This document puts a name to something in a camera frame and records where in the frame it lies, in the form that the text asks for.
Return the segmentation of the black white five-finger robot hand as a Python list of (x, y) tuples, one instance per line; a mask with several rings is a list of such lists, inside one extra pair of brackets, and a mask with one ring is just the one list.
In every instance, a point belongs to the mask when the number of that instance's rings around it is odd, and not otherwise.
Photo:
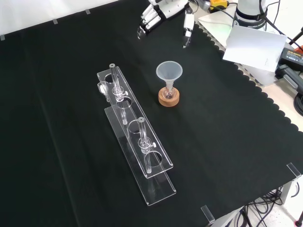
[(192, 31), (195, 25), (195, 17), (188, 0), (151, 0), (149, 6), (141, 14), (140, 24), (137, 30), (138, 39), (146, 37), (152, 30), (168, 19), (172, 19), (180, 13), (185, 13), (183, 48), (189, 46)]

